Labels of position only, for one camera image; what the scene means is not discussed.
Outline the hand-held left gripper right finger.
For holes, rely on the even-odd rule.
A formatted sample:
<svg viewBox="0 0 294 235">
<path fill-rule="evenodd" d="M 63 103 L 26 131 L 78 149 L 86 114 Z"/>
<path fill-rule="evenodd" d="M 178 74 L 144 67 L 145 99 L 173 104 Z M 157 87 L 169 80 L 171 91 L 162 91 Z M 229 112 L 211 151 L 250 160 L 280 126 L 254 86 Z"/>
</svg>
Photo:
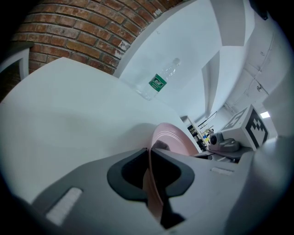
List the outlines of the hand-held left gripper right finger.
<svg viewBox="0 0 294 235">
<path fill-rule="evenodd" d="M 225 235 L 226 223 L 252 162 L 218 162 L 152 149 L 152 171 L 163 201 L 161 225 L 170 235 Z"/>
</svg>

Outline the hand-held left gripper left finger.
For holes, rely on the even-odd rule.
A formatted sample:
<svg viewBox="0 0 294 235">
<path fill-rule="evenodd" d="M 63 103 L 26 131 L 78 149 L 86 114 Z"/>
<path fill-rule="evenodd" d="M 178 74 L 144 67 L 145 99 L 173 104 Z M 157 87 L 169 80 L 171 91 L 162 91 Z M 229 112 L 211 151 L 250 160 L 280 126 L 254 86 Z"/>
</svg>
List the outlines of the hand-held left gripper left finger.
<svg viewBox="0 0 294 235">
<path fill-rule="evenodd" d="M 85 163 L 44 189 L 32 207 L 66 235 L 159 235 L 143 175 L 147 149 Z"/>
</svg>

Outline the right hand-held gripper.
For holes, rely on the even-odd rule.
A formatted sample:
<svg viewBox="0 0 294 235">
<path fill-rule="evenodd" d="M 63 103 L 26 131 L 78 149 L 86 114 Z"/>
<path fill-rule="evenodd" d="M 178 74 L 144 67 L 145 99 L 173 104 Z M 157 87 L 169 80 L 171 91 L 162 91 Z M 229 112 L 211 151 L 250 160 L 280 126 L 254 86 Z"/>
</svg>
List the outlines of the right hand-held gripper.
<svg viewBox="0 0 294 235">
<path fill-rule="evenodd" d="M 253 105 L 235 114 L 220 132 L 223 139 L 232 138 L 241 146 L 252 148 L 254 151 L 267 141 L 269 135 L 261 116 Z M 240 161 L 240 159 L 222 156 L 210 151 L 201 152 L 194 157 L 216 162 L 239 163 Z"/>
</svg>

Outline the big pink plate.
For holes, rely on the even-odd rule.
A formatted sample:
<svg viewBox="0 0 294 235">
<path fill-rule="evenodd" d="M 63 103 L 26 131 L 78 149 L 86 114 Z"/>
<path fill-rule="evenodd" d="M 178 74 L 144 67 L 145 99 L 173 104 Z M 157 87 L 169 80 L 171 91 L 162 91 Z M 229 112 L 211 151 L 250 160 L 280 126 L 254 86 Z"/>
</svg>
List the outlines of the big pink plate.
<svg viewBox="0 0 294 235">
<path fill-rule="evenodd" d="M 143 176 L 143 190 L 147 193 L 147 208 L 155 219 L 160 222 L 163 217 L 164 200 L 161 196 L 160 189 L 156 186 L 157 180 L 153 172 L 159 164 L 153 161 L 151 157 L 152 146 L 157 140 L 168 144 L 170 152 L 180 155 L 194 156 L 200 151 L 191 139 L 178 127 L 170 123 L 161 123 L 155 128 L 147 149 L 148 167 Z"/>
</svg>

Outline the white table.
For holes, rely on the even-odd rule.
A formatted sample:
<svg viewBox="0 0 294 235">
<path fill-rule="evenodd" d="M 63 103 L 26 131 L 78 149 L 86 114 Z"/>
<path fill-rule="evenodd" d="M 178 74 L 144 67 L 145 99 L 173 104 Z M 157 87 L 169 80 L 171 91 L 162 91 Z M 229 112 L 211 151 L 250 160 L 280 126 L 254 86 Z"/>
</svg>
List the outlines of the white table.
<svg viewBox="0 0 294 235">
<path fill-rule="evenodd" d="M 82 164 L 148 147 L 161 123 L 189 134 L 168 105 L 60 58 L 27 76 L 0 103 L 0 170 L 11 192 L 32 203 Z"/>
</svg>

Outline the clear water bottle green label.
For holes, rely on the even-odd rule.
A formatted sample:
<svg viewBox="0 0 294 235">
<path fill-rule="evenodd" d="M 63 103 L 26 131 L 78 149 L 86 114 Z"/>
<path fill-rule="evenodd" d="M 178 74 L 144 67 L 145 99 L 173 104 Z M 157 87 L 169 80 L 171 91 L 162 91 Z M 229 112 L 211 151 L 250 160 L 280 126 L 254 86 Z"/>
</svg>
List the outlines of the clear water bottle green label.
<svg viewBox="0 0 294 235">
<path fill-rule="evenodd" d="M 144 99 L 152 100 L 174 76 L 177 67 L 181 64 L 179 58 L 175 58 L 171 63 L 165 65 L 161 72 L 156 73 L 148 83 L 140 85 L 136 92 Z"/>
</svg>

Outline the white chair frame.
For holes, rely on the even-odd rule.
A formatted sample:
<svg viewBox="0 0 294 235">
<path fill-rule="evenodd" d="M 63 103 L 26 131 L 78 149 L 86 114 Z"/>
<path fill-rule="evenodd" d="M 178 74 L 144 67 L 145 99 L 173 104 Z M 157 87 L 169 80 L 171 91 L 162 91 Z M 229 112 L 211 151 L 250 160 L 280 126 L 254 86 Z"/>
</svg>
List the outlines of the white chair frame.
<svg viewBox="0 0 294 235">
<path fill-rule="evenodd" d="M 33 47 L 32 42 L 15 42 L 4 55 L 4 59 L 0 61 L 0 73 L 15 62 L 19 62 L 20 79 L 23 80 L 29 75 L 29 51 Z"/>
</svg>

